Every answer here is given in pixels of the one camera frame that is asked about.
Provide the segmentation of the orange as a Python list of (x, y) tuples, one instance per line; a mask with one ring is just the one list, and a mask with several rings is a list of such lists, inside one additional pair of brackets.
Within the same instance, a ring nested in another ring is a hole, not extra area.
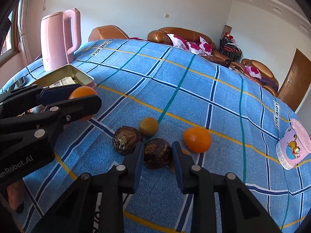
[(76, 88), (69, 96), (69, 106), (66, 113), (71, 121), (90, 120), (101, 108), (101, 101), (95, 89), (89, 86)]
[(183, 133), (183, 141), (194, 153), (205, 153), (211, 146), (211, 135), (203, 127), (190, 127)]

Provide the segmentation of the small yellow-brown fruit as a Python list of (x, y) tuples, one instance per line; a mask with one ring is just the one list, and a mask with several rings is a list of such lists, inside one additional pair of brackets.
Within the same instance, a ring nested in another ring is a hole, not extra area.
[(144, 136), (153, 136), (159, 129), (157, 120), (153, 117), (146, 117), (140, 121), (139, 131)]

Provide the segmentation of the blue plaid tablecloth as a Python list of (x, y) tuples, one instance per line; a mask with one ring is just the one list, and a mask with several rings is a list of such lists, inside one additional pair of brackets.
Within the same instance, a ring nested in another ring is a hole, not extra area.
[(193, 161), (214, 174), (234, 173), (282, 232), (294, 232), (310, 210), (310, 157), (291, 170), (276, 145), (296, 114), (253, 81), (200, 56), (146, 41), (94, 41), (73, 66), (94, 79), (102, 107), (58, 138), (56, 159), (26, 176), (25, 208), (18, 221), (31, 232), (51, 205), (84, 172), (105, 173), (122, 162), (112, 137), (121, 126), (159, 121), (156, 137), (182, 142), (190, 127), (209, 130), (210, 149)]

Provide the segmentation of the pink metal tin box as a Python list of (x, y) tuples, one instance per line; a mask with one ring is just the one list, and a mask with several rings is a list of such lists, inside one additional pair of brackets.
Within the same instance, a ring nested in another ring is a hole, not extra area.
[(100, 109), (93, 77), (72, 64), (44, 74), (31, 85), (42, 88), (27, 115), (60, 111), (67, 122), (89, 120)]

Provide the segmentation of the pink electric kettle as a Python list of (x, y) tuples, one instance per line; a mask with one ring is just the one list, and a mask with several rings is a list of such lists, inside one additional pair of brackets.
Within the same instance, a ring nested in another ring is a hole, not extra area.
[(40, 37), (45, 71), (70, 64), (82, 42), (80, 11), (74, 8), (43, 17)]

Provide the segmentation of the pink cartoon mug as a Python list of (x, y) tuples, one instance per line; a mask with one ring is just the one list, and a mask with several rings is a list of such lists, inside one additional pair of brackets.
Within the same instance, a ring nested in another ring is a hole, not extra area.
[(296, 119), (283, 137), (277, 142), (276, 155), (285, 170), (291, 170), (310, 154), (310, 137), (303, 125)]

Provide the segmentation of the floral pillow on sofa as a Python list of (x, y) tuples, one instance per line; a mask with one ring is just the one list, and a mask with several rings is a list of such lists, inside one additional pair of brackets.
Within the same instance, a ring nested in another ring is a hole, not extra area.
[(176, 34), (168, 34), (168, 37), (172, 41), (175, 48), (186, 50), (199, 56), (212, 55), (212, 45), (205, 41), (202, 37), (199, 37), (198, 43), (187, 41)]

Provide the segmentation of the brown leather seat near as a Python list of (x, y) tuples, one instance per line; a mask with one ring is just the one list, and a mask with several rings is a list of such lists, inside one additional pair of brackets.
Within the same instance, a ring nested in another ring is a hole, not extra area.
[(129, 39), (129, 36), (115, 25), (105, 25), (94, 28), (89, 35), (89, 42), (101, 39)]

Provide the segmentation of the stacked dark chairs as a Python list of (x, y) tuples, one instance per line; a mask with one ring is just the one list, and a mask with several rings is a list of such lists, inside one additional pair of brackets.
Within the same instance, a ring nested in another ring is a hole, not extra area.
[(237, 46), (234, 37), (226, 32), (220, 39), (219, 52), (229, 57), (233, 62), (240, 62), (242, 57), (242, 50)]

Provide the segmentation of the long brown leather sofa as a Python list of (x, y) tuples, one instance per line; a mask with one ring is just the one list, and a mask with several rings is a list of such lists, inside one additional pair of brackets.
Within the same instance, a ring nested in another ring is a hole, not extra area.
[(203, 58), (218, 65), (229, 67), (231, 62), (230, 58), (217, 51), (214, 42), (207, 35), (196, 32), (194, 30), (171, 26), (163, 27), (159, 30), (153, 30), (149, 32), (147, 40), (150, 42), (172, 46), (173, 42), (170, 39), (169, 34), (172, 34), (176, 37), (181, 37), (184, 43), (189, 42), (191, 44), (197, 44), (198, 46), (200, 46), (200, 43), (202, 43), (202, 46), (204, 46), (204, 43), (200, 42), (200, 39), (202, 38), (207, 43), (207, 50), (210, 50), (211, 53), (211, 55), (203, 56)]

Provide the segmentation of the brown wooden door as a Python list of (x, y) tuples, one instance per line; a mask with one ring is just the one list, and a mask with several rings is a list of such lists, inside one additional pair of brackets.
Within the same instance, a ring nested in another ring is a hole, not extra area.
[(278, 98), (296, 111), (310, 86), (310, 59), (296, 50), (287, 76), (279, 90)]

